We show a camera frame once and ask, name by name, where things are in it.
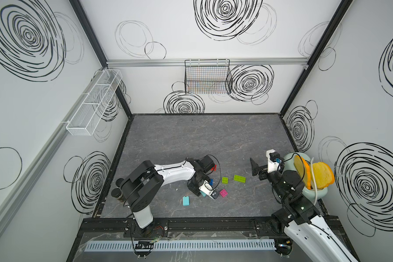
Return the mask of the long green lego brick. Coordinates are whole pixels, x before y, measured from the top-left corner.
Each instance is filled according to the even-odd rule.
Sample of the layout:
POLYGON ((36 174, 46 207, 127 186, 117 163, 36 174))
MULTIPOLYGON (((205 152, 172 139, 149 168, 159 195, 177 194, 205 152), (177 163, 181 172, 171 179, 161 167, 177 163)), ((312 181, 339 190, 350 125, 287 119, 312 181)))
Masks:
POLYGON ((244 176, 240 176, 240 175, 234 175, 233 180, 240 182, 240 183, 246 183, 246 178, 244 176))

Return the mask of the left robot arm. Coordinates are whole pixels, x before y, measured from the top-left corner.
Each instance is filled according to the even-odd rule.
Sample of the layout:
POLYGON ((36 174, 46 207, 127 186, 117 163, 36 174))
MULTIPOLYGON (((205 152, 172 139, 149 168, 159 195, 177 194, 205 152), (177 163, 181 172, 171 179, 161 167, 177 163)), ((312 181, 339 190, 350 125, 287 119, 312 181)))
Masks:
POLYGON ((200 159, 186 158, 179 163, 168 165, 153 164, 146 160, 122 180, 118 189, 122 192, 124 203, 129 205, 140 230, 151 231, 154 217, 150 204, 163 186, 185 181, 188 189, 196 196, 204 193, 217 199, 219 192, 209 183, 209 175, 215 167, 213 155, 200 159))

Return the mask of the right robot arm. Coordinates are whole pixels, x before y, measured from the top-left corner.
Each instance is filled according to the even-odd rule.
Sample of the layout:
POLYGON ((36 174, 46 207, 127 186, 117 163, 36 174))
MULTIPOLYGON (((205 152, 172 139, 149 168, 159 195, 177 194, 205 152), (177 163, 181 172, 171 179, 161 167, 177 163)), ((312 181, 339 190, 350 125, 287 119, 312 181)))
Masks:
POLYGON ((281 172, 283 162, 259 166, 250 159, 252 175, 267 179, 282 208, 272 215, 271 227, 293 240, 314 262, 356 262, 333 233, 316 206, 302 195, 304 184, 296 170, 281 172))

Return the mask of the pink lego brick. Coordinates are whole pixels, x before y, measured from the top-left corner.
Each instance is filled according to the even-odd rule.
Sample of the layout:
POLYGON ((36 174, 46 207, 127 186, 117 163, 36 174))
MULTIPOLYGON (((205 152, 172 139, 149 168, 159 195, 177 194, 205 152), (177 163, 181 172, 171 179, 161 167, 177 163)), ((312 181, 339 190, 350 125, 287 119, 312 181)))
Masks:
POLYGON ((225 189, 223 189, 219 192, 219 194, 224 198, 228 195, 228 192, 225 189))

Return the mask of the mint green toaster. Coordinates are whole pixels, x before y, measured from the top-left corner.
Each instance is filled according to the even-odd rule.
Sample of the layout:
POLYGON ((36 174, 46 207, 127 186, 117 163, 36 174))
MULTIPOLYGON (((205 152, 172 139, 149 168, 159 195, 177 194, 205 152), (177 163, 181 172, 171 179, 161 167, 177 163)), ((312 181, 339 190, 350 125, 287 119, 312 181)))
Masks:
MULTIPOLYGON (((301 153, 301 152, 289 153, 284 156, 284 161, 285 161, 284 171, 287 171, 287 170, 296 171, 296 169, 294 167, 294 157, 295 156, 301 156, 305 160, 309 161, 310 167, 311 167, 311 173, 313 172, 312 165, 317 162, 315 161, 314 158, 310 158, 308 155, 306 155, 305 153, 301 153)), ((302 184, 304 185, 302 194, 307 199, 309 199, 313 204, 316 204, 318 200, 320 200, 321 198, 323 198, 327 194, 328 187, 323 188, 322 190, 318 190, 318 189, 312 187, 310 190, 308 190, 305 187, 305 184, 303 183, 303 181, 302 181, 302 184)))

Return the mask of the orange toast slice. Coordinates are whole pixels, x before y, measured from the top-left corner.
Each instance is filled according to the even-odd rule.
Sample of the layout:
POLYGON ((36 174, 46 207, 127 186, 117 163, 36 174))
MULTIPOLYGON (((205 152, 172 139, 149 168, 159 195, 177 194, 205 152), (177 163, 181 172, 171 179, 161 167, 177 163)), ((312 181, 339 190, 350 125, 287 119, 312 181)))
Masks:
POLYGON ((300 175, 300 178, 302 178, 303 183, 305 184, 305 187, 310 190, 312 188, 311 183, 312 183, 312 174, 311 174, 311 167, 309 161, 305 160, 301 156, 295 156, 294 157, 294 167, 298 174, 300 175))

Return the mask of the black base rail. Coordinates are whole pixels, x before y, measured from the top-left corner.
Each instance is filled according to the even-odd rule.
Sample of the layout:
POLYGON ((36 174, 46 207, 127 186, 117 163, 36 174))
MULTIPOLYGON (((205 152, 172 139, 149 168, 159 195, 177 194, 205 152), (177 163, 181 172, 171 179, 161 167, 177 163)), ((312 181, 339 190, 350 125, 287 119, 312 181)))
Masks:
POLYGON ((258 237, 286 237, 273 228, 271 220, 271 217, 155 218, 146 229, 141 229, 132 218, 87 218, 78 233, 123 233, 144 239, 156 236, 171 238, 173 233, 181 232, 239 231, 258 237))

